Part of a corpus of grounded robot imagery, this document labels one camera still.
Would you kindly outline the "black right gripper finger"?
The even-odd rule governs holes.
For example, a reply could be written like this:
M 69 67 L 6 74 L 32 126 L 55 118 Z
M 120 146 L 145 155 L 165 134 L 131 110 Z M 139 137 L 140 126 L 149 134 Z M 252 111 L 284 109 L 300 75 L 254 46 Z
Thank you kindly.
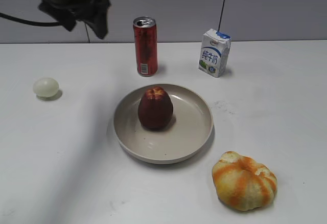
M 38 9 L 51 16 L 68 31 L 72 31 L 76 26 L 74 16 L 66 9 L 55 8 L 49 3 L 40 3 Z

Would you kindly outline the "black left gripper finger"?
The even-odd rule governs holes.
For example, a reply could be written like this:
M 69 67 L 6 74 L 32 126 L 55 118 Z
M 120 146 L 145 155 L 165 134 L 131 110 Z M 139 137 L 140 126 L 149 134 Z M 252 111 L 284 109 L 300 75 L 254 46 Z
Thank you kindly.
M 108 34 L 108 11 L 110 0 L 94 0 L 85 4 L 76 13 L 76 19 L 86 23 L 97 38 L 104 39 Z

